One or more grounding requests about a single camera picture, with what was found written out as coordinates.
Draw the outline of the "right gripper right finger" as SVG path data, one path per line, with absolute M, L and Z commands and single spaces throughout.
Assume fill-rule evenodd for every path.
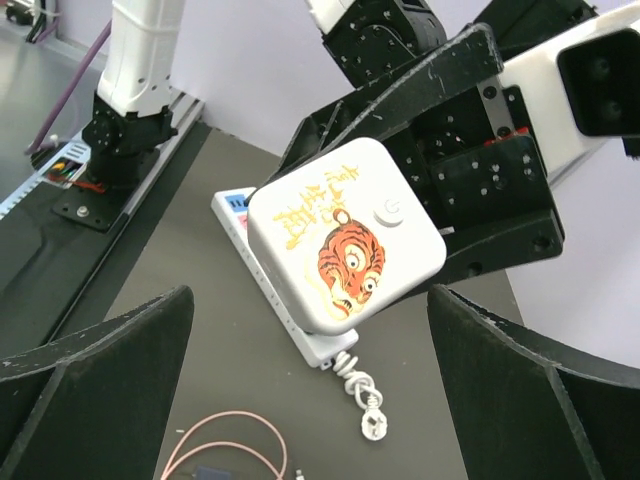
M 471 479 L 636 479 L 639 371 L 436 286 L 427 316 Z

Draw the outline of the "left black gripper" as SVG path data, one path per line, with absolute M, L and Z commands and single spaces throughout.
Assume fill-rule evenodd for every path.
M 481 98 L 502 70 L 492 28 L 471 24 L 307 117 L 269 179 L 356 138 L 383 143 L 447 247 L 441 270 L 403 300 L 555 258 L 565 231 L 520 90 L 503 91 L 512 124 L 499 126 L 500 137 Z

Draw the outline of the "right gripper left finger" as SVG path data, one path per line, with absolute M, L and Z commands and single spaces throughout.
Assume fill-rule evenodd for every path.
M 153 477 L 194 317 L 175 287 L 1 361 L 4 479 Z

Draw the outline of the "white cube plug adapter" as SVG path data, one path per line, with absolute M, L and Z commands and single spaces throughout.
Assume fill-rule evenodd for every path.
M 326 336 L 383 310 L 447 258 L 390 152 L 365 137 L 258 188 L 248 243 L 294 323 Z

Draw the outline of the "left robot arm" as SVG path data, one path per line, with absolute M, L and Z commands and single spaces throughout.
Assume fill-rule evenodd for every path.
M 180 1 L 116 1 L 110 51 L 82 137 L 90 178 L 133 188 L 143 159 L 175 134 L 170 76 Z M 507 64 L 570 27 L 560 1 L 492 1 L 448 36 L 424 1 L 313 1 L 310 12 L 352 92 L 306 117 L 277 177 L 358 137 L 387 147 L 449 253 L 436 281 L 560 255 L 564 228 L 542 131 Z

